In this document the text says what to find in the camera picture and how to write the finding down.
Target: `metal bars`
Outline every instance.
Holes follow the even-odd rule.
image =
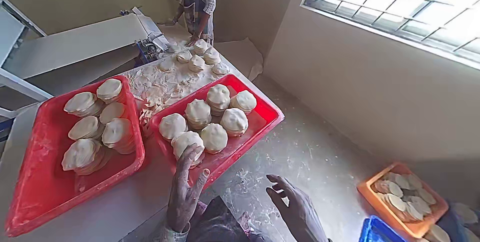
[[[318,0],[306,0],[305,5],[307,5],[309,7],[314,7],[316,9],[324,11],[324,12],[328,12],[328,13],[337,15],[341,18],[345,18],[345,19],[348,19],[350,21],[353,21],[353,22],[356,22],[356,23],[359,23],[359,24],[362,24],[362,25],[369,26],[369,27],[377,29],[377,30],[381,30],[383,32],[387,32],[387,33],[390,33],[390,34],[393,34],[393,35],[396,35],[396,36],[399,36],[399,37],[406,38],[408,40],[411,40],[411,41],[414,41],[414,42],[417,42],[417,43],[426,44],[426,45],[429,45],[429,46],[434,46],[436,48],[440,48],[444,51],[454,53],[455,55],[459,55],[459,53],[457,51],[459,51],[460,49],[465,50],[464,49],[465,46],[467,46],[471,42],[479,39],[478,36],[470,38],[470,39],[469,38],[464,38],[464,39],[468,39],[468,40],[465,40],[464,43],[458,45],[458,42],[452,43],[452,42],[454,42],[452,39],[444,40],[444,39],[439,39],[438,37],[432,38],[432,35],[434,35],[437,31],[439,31],[441,29],[448,29],[447,25],[449,23],[451,23],[453,20],[455,20],[456,18],[458,18],[459,16],[461,16],[462,14],[465,14],[465,12],[467,12],[469,10],[477,9],[479,7],[477,4],[480,2],[480,0],[477,0],[471,6],[459,6],[459,5],[453,4],[452,2],[449,2],[447,0],[421,0],[421,1],[423,1],[423,3],[420,4],[420,1],[416,2],[416,5],[417,5],[417,3],[420,4],[420,5],[412,12],[405,12],[405,16],[402,16],[402,13],[398,12],[398,10],[396,10],[395,12],[389,12],[389,9],[398,0],[393,0],[392,2],[388,1],[387,2],[388,6],[385,7],[386,5],[384,5],[384,6],[382,6],[382,8],[380,8],[380,6],[375,7],[375,5],[373,5],[371,2],[369,4],[369,6],[366,6],[366,3],[369,0],[356,0],[356,1],[355,0],[336,0],[336,1],[339,1],[338,4],[336,2],[333,2],[333,0],[331,0],[332,2],[330,2],[329,0],[322,0],[322,1],[324,1],[324,3],[327,3],[327,4],[318,4],[318,3],[314,4],[314,2],[316,2],[316,1],[318,1]],[[345,2],[347,4],[350,4],[350,5],[357,6],[358,8],[355,9],[355,7],[348,7],[348,5],[347,6],[341,6],[343,2]],[[429,22],[430,19],[425,19],[425,17],[424,17],[425,15],[420,16],[422,18],[421,20],[418,17],[419,17],[420,14],[422,14],[422,12],[424,12],[426,9],[428,9],[433,4],[441,4],[441,5],[444,5],[444,6],[455,7],[455,9],[458,10],[458,13],[455,14],[454,17],[452,17],[452,18],[449,17],[445,22],[442,22],[443,23],[442,25],[436,24],[435,25],[436,28],[433,29],[433,30],[429,29],[428,31],[425,31],[426,29],[423,29],[422,26],[415,27],[415,24],[413,24],[414,26],[409,24],[409,22],[415,21],[415,22],[418,22],[419,24],[426,24],[426,25],[431,26],[433,22]],[[363,12],[362,16],[360,17],[361,19],[363,19],[361,21],[360,18],[355,18],[355,17],[359,14],[359,12],[361,11],[362,8],[380,12],[380,15],[378,17],[376,17],[377,14],[372,16],[372,15],[369,15],[369,13],[367,13],[367,12]],[[390,21],[388,19],[382,18],[382,16],[384,14],[390,14],[390,15],[393,15],[393,16],[396,16],[396,17],[403,18],[404,21],[403,22]],[[385,21],[382,22],[381,24],[377,24],[377,22],[379,20],[385,20]],[[414,27],[417,32],[412,32],[411,27]],[[469,47],[467,47],[467,48],[470,52],[473,52],[474,54],[477,55],[477,57],[479,57],[478,59],[475,58],[475,60],[480,62],[480,50],[477,51],[476,49],[474,49],[474,51],[471,51],[471,49],[472,49],[471,46],[475,47],[475,46],[477,46],[477,44],[469,45]]]

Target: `flour-covered table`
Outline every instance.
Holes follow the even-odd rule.
[[[150,64],[134,68],[122,75],[130,80],[132,92],[145,98],[148,87],[162,87],[161,108],[166,108],[198,88],[221,77],[211,71],[211,66],[196,74],[188,73],[186,64],[175,62],[170,71],[159,70],[160,63],[175,59],[175,54]],[[240,73],[221,55],[221,60],[252,91],[273,104],[252,82]],[[24,109],[11,129],[0,162],[0,219],[5,219],[12,201],[27,142],[32,131],[38,104]],[[149,162],[145,169],[124,180],[101,196],[88,200],[43,226],[16,238],[7,238],[2,231],[3,241],[118,241],[147,219],[164,208],[169,201],[172,174],[158,151],[153,138],[144,140]]]

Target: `blue plastic crate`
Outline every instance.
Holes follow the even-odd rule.
[[[359,242],[407,242],[392,227],[375,215],[363,221]]]

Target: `red plastic tray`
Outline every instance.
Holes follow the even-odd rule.
[[[96,93],[104,82],[48,99],[38,109],[32,135],[21,165],[15,193],[10,205],[5,232],[9,237],[27,233],[74,206],[98,196],[137,171],[145,158],[135,102],[127,78],[122,82],[122,103],[133,126],[136,153],[114,153],[110,161],[88,176],[63,171],[63,154],[74,143],[67,134],[81,118],[63,111],[69,99],[80,92]]]
[[[206,100],[208,89],[217,84],[222,84],[228,87],[230,91],[230,97],[243,90],[248,90],[257,99],[257,106],[251,113],[249,113],[249,115],[247,115],[249,127],[244,135],[240,137],[229,137],[228,143],[222,152],[217,154],[205,153],[205,158],[203,159],[202,163],[189,171],[188,183],[190,186],[192,186],[203,169],[208,168],[210,170],[210,176],[203,189],[207,189],[207,187],[210,186],[210,184],[212,184],[218,177],[220,177],[225,170],[227,170],[256,142],[261,140],[270,130],[272,130],[285,118],[285,115],[278,107],[269,104],[266,100],[264,100],[264,98],[250,90],[235,75],[225,75],[224,77],[217,79],[206,86],[203,86],[187,97],[177,101],[168,108],[161,110],[150,120],[149,128],[153,131],[153,137],[156,139],[156,142],[160,146],[160,150],[167,159],[172,173],[175,173],[177,160],[173,155],[173,148],[170,142],[163,139],[158,130],[160,121],[163,117],[173,113],[184,115],[187,104],[191,103],[194,99]],[[220,117],[212,116],[212,123],[219,122]]]

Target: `orange plastic crate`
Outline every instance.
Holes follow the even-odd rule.
[[[428,232],[430,226],[435,224],[443,214],[448,210],[447,202],[430,188],[424,181],[422,182],[423,188],[428,191],[437,200],[437,203],[431,205],[432,214],[425,216],[423,221],[417,223],[404,223],[402,222],[387,205],[380,200],[380,198],[372,190],[372,184],[381,179],[388,172],[397,174],[413,174],[410,169],[402,163],[393,163],[385,168],[383,171],[376,174],[369,180],[357,185],[358,191],[367,199],[371,206],[378,212],[378,215],[392,228],[396,229],[406,239],[413,241],[413,239],[422,238],[426,232]]]

